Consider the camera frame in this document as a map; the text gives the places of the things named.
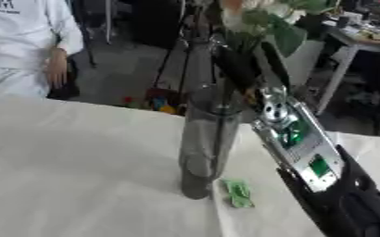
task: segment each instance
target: white hoodie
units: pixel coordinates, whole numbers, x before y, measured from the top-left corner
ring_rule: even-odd
[[[0,68],[42,69],[55,46],[68,55],[83,48],[65,0],[0,0]]]

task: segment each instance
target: table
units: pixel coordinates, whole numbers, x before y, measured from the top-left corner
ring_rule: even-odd
[[[257,207],[230,208],[218,182],[213,201],[184,198],[183,125],[157,112],[1,98],[0,236],[322,236],[247,124],[223,176],[247,181]],[[332,135],[380,186],[380,138]]]
[[[323,93],[320,104],[318,105],[317,115],[321,115],[326,109],[328,103],[340,85],[340,82],[343,81],[343,78],[348,71],[348,67],[360,50],[380,53],[380,41],[373,41],[363,35],[340,30],[334,26],[328,26],[328,34],[336,38],[341,43],[347,45],[348,53],[340,62],[335,73],[330,79],[330,82]]]

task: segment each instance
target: sleeve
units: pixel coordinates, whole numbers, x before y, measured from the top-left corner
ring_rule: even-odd
[[[45,0],[46,15],[52,30],[60,37],[57,47],[64,49],[68,56],[83,49],[83,37],[65,0]]]

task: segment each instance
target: person's hand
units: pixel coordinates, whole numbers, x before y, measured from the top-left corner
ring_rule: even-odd
[[[47,66],[47,81],[53,88],[61,88],[68,80],[68,61],[64,49],[52,49],[50,61]]]

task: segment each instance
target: clear glass vase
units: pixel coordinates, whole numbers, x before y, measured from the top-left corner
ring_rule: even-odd
[[[204,85],[189,95],[180,151],[183,194],[192,199],[209,195],[234,143],[243,98],[233,86]]]

